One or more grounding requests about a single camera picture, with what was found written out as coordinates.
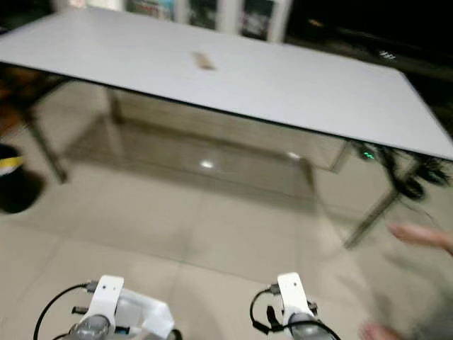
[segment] yellow stripe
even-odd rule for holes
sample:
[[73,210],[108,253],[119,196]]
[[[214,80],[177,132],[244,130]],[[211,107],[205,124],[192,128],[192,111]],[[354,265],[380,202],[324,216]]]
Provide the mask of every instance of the yellow stripe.
[[20,166],[22,163],[23,163],[22,157],[0,159],[0,168]]

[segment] cable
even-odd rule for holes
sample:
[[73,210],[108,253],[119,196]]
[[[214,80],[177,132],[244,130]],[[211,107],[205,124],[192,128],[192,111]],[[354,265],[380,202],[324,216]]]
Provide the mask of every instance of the cable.
[[52,340],[58,340],[58,339],[64,338],[68,334],[69,333],[60,334],[60,335],[56,336],[55,338],[53,338]]
[[173,329],[171,333],[173,337],[175,338],[174,340],[183,340],[183,335],[181,334],[179,329]]
[[317,320],[304,320],[304,321],[296,321],[296,322],[291,322],[290,324],[286,324],[285,326],[282,326],[283,329],[285,328],[290,328],[290,327],[295,327],[295,326],[301,326],[304,324],[311,324],[313,326],[318,326],[319,328],[322,328],[324,331],[326,331],[329,335],[333,336],[335,340],[341,340],[340,337],[329,327],[327,327],[325,324],[323,324],[320,321]]
[[341,340],[340,337],[329,327],[327,327],[325,324],[323,324],[320,321],[317,320],[304,320],[304,321],[296,321],[296,322],[291,322],[289,324],[286,324],[285,326],[278,325],[277,327],[268,327],[265,324],[262,324],[259,321],[255,320],[255,317],[253,316],[253,307],[255,306],[256,300],[262,295],[262,294],[273,294],[273,291],[271,288],[266,288],[264,290],[261,290],[258,292],[255,297],[252,299],[252,302],[250,304],[250,319],[252,321],[253,327],[255,327],[257,330],[262,331],[264,334],[269,334],[269,332],[281,332],[285,328],[290,328],[290,327],[295,327],[303,324],[311,324],[314,326],[318,326],[319,328],[322,328],[324,331],[328,332],[329,335],[333,336],[335,340]]
[[264,334],[268,334],[269,331],[270,331],[270,328],[265,326],[264,324],[262,324],[261,322],[259,321],[256,321],[255,320],[255,317],[253,316],[253,307],[255,306],[255,302],[256,300],[262,295],[262,294],[270,294],[270,288],[266,288],[266,289],[263,289],[261,291],[259,291],[255,297],[252,299],[252,302],[250,304],[250,310],[249,310],[249,313],[250,313],[250,320],[252,320],[252,326],[255,327],[256,329],[262,331]]
[[36,326],[35,326],[35,331],[33,332],[33,340],[38,340],[38,333],[40,331],[42,319],[44,319],[45,313],[47,313],[50,306],[52,306],[54,304],[54,302],[57,301],[58,299],[60,299],[61,296],[63,296],[64,294],[70,292],[71,290],[75,290],[77,288],[86,288],[87,284],[88,283],[80,283],[78,285],[73,285],[72,287],[69,287],[69,288],[63,290],[60,294],[56,295],[53,299],[50,300],[50,302],[47,304],[47,306],[45,306],[44,309],[42,310],[40,317],[38,317],[38,320],[37,320]]

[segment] black bin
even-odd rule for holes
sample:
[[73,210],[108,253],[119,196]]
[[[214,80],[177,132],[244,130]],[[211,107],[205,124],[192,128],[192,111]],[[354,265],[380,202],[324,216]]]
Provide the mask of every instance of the black bin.
[[0,210],[7,213],[19,213],[29,208],[39,196],[41,181],[27,172],[16,157],[20,152],[8,145],[0,144]]

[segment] green light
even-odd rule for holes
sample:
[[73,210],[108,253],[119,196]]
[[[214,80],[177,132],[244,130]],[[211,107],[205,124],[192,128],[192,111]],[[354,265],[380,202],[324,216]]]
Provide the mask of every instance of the green light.
[[369,152],[364,152],[363,153],[367,158],[374,159],[373,155],[370,154]]

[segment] tabletop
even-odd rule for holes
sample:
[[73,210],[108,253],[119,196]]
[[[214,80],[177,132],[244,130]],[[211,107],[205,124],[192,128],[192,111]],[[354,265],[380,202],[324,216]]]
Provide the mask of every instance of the tabletop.
[[453,142],[402,73],[305,48],[87,8],[3,35],[0,62],[453,159]]

